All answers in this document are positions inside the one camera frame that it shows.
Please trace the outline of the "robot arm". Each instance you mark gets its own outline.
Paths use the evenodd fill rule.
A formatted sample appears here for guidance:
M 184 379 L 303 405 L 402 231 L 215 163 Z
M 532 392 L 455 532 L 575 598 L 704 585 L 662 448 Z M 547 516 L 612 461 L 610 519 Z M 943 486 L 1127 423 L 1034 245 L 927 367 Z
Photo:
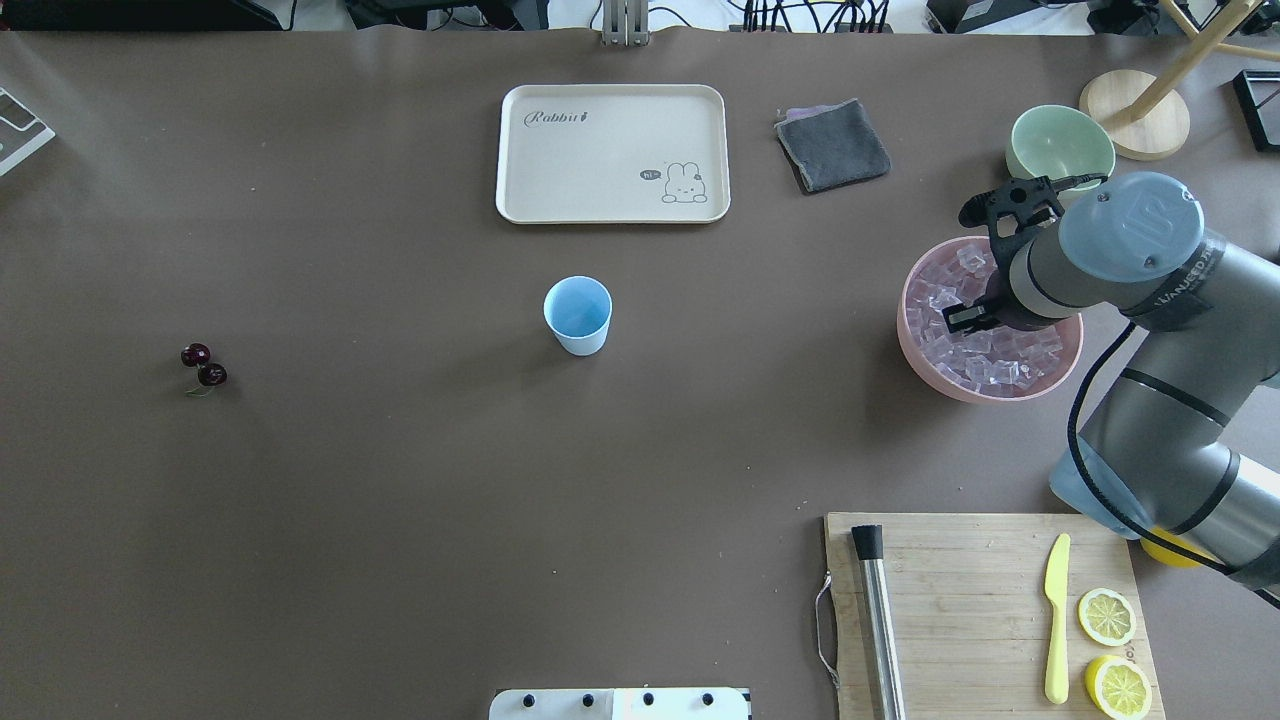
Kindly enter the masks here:
M 1276 603 L 1277 473 L 1220 437 L 1256 388 L 1277 386 L 1277 266 L 1149 170 L 1011 179 L 959 222 L 988 231 L 997 269 L 979 300 L 943 311 L 951 331 L 1042 331 L 1106 304 L 1126 328 L 1103 360 L 1144 332 L 1085 421 L 1084 395 L 1073 401 L 1056 496 Z

